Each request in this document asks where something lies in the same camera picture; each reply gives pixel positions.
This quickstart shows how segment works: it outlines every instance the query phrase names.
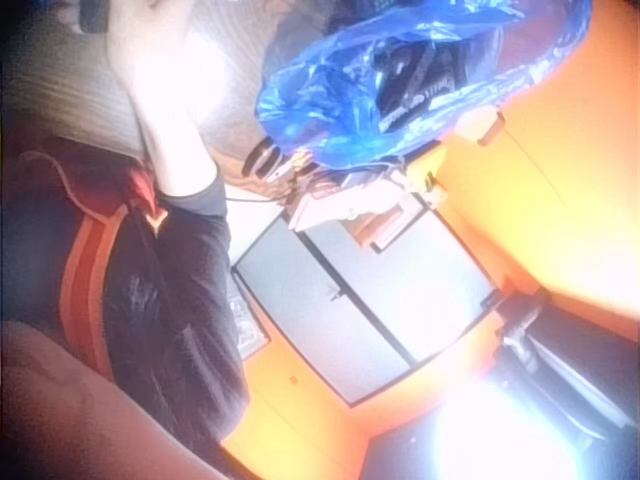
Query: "cabinet handle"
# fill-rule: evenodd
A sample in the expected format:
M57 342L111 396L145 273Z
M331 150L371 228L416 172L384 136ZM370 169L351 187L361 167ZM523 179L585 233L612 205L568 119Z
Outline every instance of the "cabinet handle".
M337 299L341 298L344 296L344 292L342 290L338 290L336 293L334 293L332 295L332 297L329 299L330 302L335 302Z

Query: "cabinet door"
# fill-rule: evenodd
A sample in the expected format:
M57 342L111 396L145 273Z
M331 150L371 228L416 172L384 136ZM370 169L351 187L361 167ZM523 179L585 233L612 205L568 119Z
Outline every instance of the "cabinet door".
M447 347L480 315L491 281L433 212L380 254L338 222L306 231L356 295L418 361Z
M305 360L349 404L408 364L277 220L236 265L242 280Z

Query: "black shirt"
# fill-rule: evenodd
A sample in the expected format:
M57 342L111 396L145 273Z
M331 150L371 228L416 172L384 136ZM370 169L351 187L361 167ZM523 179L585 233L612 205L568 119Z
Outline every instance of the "black shirt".
M169 215L157 237L131 213L118 232L103 294L105 337L117 385L207 460L248 404L226 295L224 183L219 176L197 195L161 204ZM81 221L61 189L3 206L3 319L65 348L58 300Z

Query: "sleeve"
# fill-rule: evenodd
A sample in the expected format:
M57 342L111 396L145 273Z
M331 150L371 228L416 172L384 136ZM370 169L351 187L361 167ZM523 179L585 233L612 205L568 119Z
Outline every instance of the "sleeve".
M227 215L224 178L220 173L213 183L201 192L186 197L172 197L158 192L158 199L165 208L167 206L169 208L176 207L205 216L224 217Z
M170 314L186 325L166 350L163 363L168 377L163 389L181 390L169 394L174 401L181 399L182 405L177 403L174 410L195 402L189 410L201 412L190 427L185 420L177 426L191 430L184 436L205 428L221 439L239 421L248 394L227 299L230 233L223 215L224 184L216 182L188 199L167 200L169 215L160 228L156 251L172 303ZM202 389L201 394L186 391L193 388ZM210 400L203 404L198 397Z

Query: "wall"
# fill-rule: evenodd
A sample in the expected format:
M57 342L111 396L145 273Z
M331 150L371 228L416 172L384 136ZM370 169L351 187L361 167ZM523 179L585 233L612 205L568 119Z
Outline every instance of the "wall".
M511 136L449 138L438 179L449 207L563 308L619 325L640 316L638 15L594 3L585 43L504 108Z

